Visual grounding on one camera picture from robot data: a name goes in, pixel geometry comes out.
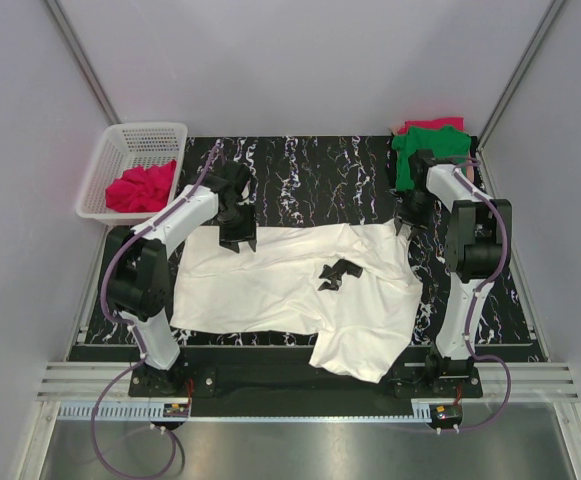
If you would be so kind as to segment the white printed t-shirt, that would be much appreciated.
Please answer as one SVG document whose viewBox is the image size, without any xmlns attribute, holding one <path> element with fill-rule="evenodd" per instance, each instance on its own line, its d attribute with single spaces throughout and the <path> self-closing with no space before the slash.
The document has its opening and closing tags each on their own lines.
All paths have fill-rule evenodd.
<svg viewBox="0 0 581 480">
<path fill-rule="evenodd" d="M 385 224 L 262 227 L 234 253 L 216 226 L 185 241 L 172 327 L 315 335 L 309 363 L 376 383 L 410 344 L 422 283 L 408 231 Z"/>
</svg>

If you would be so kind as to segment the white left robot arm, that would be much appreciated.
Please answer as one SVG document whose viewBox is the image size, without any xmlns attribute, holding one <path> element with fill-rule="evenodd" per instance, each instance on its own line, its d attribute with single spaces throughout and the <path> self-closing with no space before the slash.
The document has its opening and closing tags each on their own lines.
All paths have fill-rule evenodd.
<svg viewBox="0 0 581 480">
<path fill-rule="evenodd" d="M 128 327 L 144 365 L 173 369 L 180 348 L 173 338 L 174 287 L 169 258 L 200 226 L 218 224 L 218 245 L 234 253 L 246 243 L 256 250 L 255 207 L 246 202 L 253 175 L 234 161 L 203 171 L 162 210 L 132 228 L 108 234 L 102 264 L 100 308 L 112 323 Z"/>
</svg>

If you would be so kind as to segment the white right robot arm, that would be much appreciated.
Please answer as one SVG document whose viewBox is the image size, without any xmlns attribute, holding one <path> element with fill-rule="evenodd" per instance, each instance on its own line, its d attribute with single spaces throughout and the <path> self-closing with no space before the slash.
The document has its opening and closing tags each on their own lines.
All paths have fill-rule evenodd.
<svg viewBox="0 0 581 480">
<path fill-rule="evenodd" d="M 409 159 L 413 188 L 404 194 L 395 229 L 408 229 L 413 239 L 423 232 L 439 201 L 450 213 L 444 258 L 451 287 L 444 321 L 423 367 L 424 381 L 440 386 L 446 380 L 469 382 L 475 371 L 476 328 L 495 280 L 509 265 L 512 204 L 475 186 L 463 169 L 470 157 L 436 157 L 418 150 Z"/>
</svg>

